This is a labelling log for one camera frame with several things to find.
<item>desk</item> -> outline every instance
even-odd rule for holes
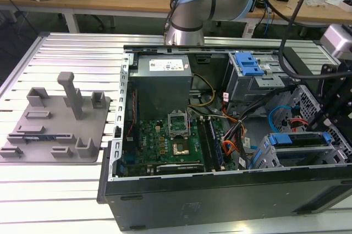
[[[205,38],[206,45],[250,46],[253,41],[263,41],[268,47],[280,44],[280,40],[271,39]],[[113,133],[123,46],[162,42],[161,36],[147,35],[51,33],[48,37],[39,37],[0,87],[0,146],[28,105],[26,94],[30,88],[45,87],[49,95],[63,95],[56,78],[66,70],[75,73],[75,86],[82,95],[103,90],[112,98],[101,143],[101,147],[106,147]],[[311,55],[326,58],[311,41],[289,40],[287,46],[295,48],[301,58],[306,57],[306,63],[312,68],[315,63],[309,59]],[[101,162],[102,152],[92,164],[0,165],[0,233],[121,233],[109,206],[98,205],[95,200]],[[351,233],[351,217],[352,197],[349,197],[317,215],[159,228],[138,233]]]
[[[22,11],[47,12],[64,14],[69,31],[79,32],[75,14],[96,14],[109,16],[129,17],[154,17],[165,18],[169,12],[170,0],[48,0],[37,2],[34,0],[13,0]],[[285,16],[290,17],[298,0],[290,0],[288,3],[270,0]],[[15,8],[8,0],[0,0],[0,9],[12,10]],[[247,26],[243,37],[252,37],[255,24],[263,15],[262,9],[255,9],[248,13],[247,17],[239,22],[246,22]],[[305,21],[309,24],[351,23],[352,14],[341,10],[336,6],[308,7],[303,5],[297,21]],[[274,24],[286,24],[287,22],[277,15]]]

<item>label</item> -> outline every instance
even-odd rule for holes
[[[250,138],[244,138],[243,147],[251,148],[251,140]]]
[[[228,92],[224,92],[222,96],[224,97],[224,102],[229,101],[229,93]]]
[[[242,166],[243,168],[246,168],[246,162],[245,162],[245,160],[243,160],[241,157],[240,157],[240,159],[238,160],[238,162],[241,164],[241,166]]]
[[[24,139],[35,139],[35,140],[39,140],[39,137],[23,137]]]
[[[149,71],[164,72],[167,70],[184,70],[181,59],[151,59]]]

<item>blue plastic latch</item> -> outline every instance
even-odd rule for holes
[[[327,132],[323,132],[323,138],[325,138],[327,144],[330,144],[330,142],[332,141],[330,134]]]
[[[265,72],[258,66],[258,61],[249,52],[235,53],[236,62],[244,76],[262,76]]]
[[[273,137],[273,135],[269,136],[268,139],[269,139],[269,142],[271,143],[271,145],[277,144],[277,142],[276,142],[275,138]]]
[[[292,144],[292,140],[288,134],[285,133],[274,133],[271,134],[275,138],[278,144]]]
[[[253,158],[251,164],[248,167],[248,170],[252,169],[253,165],[255,164],[255,162],[258,160],[259,156],[262,154],[262,150],[259,150],[257,152],[257,154],[255,155],[255,157]]]

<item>yellow wire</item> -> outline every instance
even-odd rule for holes
[[[214,99],[215,99],[215,90],[214,90],[213,86],[212,86],[212,85],[207,81],[207,79],[205,79],[203,76],[201,76],[201,75],[199,75],[199,74],[197,74],[197,73],[195,73],[194,75],[195,75],[195,76],[198,76],[200,79],[202,79],[204,82],[206,82],[207,85],[210,86],[213,95],[212,95],[212,97],[211,97],[211,99],[210,99],[209,102],[202,103],[202,104],[197,104],[197,105],[190,105],[190,106],[202,107],[202,106],[210,105],[211,103],[213,103],[213,101],[214,101]]]

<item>gray post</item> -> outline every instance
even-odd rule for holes
[[[73,85],[74,78],[75,76],[72,72],[60,72],[57,82],[64,87],[73,114],[76,120],[79,120],[82,115],[82,107],[77,97],[75,86]]]

